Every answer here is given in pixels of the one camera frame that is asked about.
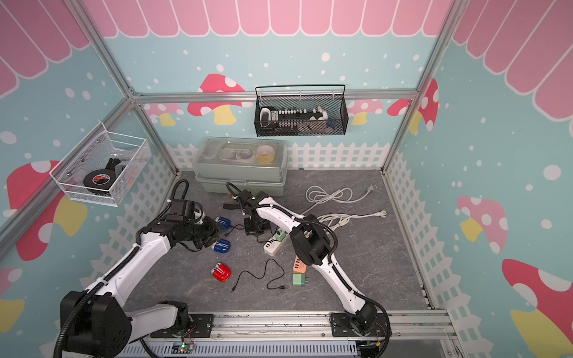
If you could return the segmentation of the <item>green adapter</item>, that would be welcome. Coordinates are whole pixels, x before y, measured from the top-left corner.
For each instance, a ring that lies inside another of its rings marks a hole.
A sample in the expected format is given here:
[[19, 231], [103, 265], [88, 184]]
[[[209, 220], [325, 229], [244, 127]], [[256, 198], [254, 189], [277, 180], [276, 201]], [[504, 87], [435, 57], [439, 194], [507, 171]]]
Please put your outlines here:
[[302, 273], [294, 273], [292, 275], [293, 286], [304, 286], [306, 284], [306, 275]]
[[273, 236], [273, 239], [281, 243], [285, 239], [286, 235], [287, 233], [283, 229], [278, 229], [275, 235]]

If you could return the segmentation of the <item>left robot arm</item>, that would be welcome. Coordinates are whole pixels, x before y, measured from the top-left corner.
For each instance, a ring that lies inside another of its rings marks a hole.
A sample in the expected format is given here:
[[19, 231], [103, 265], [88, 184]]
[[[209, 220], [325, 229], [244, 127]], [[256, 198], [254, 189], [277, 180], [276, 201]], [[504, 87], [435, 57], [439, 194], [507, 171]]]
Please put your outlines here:
[[107, 273], [82, 291], [61, 301], [61, 328], [54, 357], [64, 352], [116, 357], [125, 346], [156, 331], [185, 337], [194, 327], [188, 305], [161, 301], [127, 313], [124, 306], [134, 288], [159, 259], [177, 245], [201, 251], [218, 240], [219, 225], [202, 205], [170, 196], [167, 206], [135, 235], [132, 249]]

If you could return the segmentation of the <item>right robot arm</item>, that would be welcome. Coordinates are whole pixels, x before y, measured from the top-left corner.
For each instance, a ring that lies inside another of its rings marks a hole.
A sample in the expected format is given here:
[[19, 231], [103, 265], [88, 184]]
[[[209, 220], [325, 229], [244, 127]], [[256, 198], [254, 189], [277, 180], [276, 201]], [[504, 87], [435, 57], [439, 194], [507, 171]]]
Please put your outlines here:
[[265, 192], [253, 194], [246, 189], [240, 190], [231, 182], [225, 186], [243, 214], [251, 219], [265, 219], [289, 235], [298, 258], [318, 271], [334, 291], [353, 331], [364, 336], [371, 327], [382, 326], [386, 337], [392, 335], [387, 311], [362, 294], [338, 263], [334, 255], [338, 238], [331, 228], [315, 216], [303, 216], [286, 209]]

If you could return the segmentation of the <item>white power strip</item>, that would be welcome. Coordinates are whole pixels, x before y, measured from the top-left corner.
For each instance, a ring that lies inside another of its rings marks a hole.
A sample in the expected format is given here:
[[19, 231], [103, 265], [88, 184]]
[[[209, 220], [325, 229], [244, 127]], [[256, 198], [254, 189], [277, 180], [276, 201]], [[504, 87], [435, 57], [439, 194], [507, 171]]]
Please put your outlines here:
[[279, 243], [279, 242], [277, 242], [277, 241], [275, 241], [275, 240], [273, 239], [273, 236], [272, 236], [272, 237], [265, 243], [265, 245], [264, 245], [264, 252], [265, 252], [266, 254], [268, 254], [270, 257], [274, 257], [274, 256], [277, 254], [277, 252], [279, 251], [279, 248], [281, 247], [283, 241], [284, 241], [284, 240], [286, 239], [286, 237], [287, 237], [287, 235], [286, 235], [285, 239], [284, 239], [281, 243]]

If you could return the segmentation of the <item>orange power strip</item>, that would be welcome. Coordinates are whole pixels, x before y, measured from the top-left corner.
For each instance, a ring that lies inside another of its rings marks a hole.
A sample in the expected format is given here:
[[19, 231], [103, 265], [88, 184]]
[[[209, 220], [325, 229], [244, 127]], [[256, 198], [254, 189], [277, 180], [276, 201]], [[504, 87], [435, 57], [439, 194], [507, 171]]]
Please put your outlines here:
[[293, 272], [296, 274], [305, 274], [307, 266], [297, 257], [293, 264]]

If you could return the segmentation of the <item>green translucent storage box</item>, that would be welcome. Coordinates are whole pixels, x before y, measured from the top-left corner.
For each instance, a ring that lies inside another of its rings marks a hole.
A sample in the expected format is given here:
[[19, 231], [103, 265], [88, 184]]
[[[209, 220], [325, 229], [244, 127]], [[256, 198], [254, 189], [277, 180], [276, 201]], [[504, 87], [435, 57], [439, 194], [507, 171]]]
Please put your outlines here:
[[228, 194], [227, 183], [252, 193], [284, 194], [287, 144], [283, 140], [208, 137], [195, 154], [195, 179], [213, 193]]

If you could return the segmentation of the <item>green adapter front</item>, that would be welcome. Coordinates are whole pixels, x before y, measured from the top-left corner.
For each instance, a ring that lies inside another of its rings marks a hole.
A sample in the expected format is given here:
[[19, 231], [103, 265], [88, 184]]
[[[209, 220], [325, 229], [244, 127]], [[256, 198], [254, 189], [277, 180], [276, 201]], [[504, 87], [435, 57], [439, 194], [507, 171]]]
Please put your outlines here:
[[306, 275], [302, 273], [294, 273], [292, 275], [293, 286], [304, 286], [306, 284]]

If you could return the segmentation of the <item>black tape roll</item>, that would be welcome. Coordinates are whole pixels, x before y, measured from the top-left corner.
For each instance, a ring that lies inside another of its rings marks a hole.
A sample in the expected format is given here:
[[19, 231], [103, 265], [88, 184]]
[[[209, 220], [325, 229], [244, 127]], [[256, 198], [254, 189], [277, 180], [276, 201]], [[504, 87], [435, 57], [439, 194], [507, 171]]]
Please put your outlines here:
[[96, 195], [107, 195], [116, 181], [115, 171], [98, 169], [89, 173], [83, 180], [88, 191]]

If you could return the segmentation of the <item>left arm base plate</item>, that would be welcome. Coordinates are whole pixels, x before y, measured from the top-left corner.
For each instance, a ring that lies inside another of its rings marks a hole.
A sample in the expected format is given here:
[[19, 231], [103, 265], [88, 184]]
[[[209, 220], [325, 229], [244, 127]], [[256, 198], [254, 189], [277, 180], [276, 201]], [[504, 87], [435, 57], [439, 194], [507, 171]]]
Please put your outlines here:
[[153, 332], [150, 337], [153, 339], [204, 339], [210, 338], [213, 329], [213, 314], [189, 314], [189, 319], [183, 326], [168, 328]]

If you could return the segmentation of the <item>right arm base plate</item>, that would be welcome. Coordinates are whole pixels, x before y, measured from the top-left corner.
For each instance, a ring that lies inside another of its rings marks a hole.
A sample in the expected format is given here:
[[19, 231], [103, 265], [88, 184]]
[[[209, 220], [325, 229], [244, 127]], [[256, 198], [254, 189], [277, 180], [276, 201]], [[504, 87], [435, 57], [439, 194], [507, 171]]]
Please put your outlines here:
[[349, 313], [331, 313], [329, 324], [333, 337], [371, 337], [392, 336], [387, 321], [382, 313], [364, 319]]

